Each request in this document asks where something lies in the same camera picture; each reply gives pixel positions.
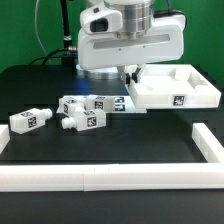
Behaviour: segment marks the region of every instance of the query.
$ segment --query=black table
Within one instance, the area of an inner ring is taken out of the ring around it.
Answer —
[[[206,162],[191,139],[203,122],[223,143],[223,100],[216,109],[107,114],[107,126],[63,130],[64,95],[127,95],[120,80],[78,77],[59,66],[14,66],[0,75],[0,124],[31,108],[50,108],[45,127],[11,140],[0,165]],[[0,223],[223,223],[224,190],[0,193]]]

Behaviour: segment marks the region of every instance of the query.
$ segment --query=green background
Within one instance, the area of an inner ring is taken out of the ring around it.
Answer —
[[[224,0],[171,0],[171,3],[188,16],[184,56],[171,63],[199,65],[214,80],[224,83]],[[44,56],[35,37],[35,5],[36,0],[1,0],[0,72]],[[84,0],[68,1],[74,44],[80,29],[79,14],[84,8]],[[165,0],[156,0],[155,9],[166,9]],[[47,52],[63,47],[60,0],[40,1],[38,27]]]

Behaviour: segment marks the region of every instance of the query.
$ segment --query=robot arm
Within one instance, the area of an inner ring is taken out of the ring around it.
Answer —
[[[154,0],[104,0],[81,14],[79,63],[85,70],[179,59],[184,15],[154,18]]]

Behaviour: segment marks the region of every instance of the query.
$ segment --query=white foam border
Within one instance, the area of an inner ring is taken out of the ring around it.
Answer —
[[[0,191],[224,188],[224,149],[202,123],[192,138],[208,163],[0,166]]]

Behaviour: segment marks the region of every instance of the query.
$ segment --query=white tray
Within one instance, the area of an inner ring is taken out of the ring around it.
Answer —
[[[191,65],[145,65],[127,88],[136,108],[215,108],[218,91]]]

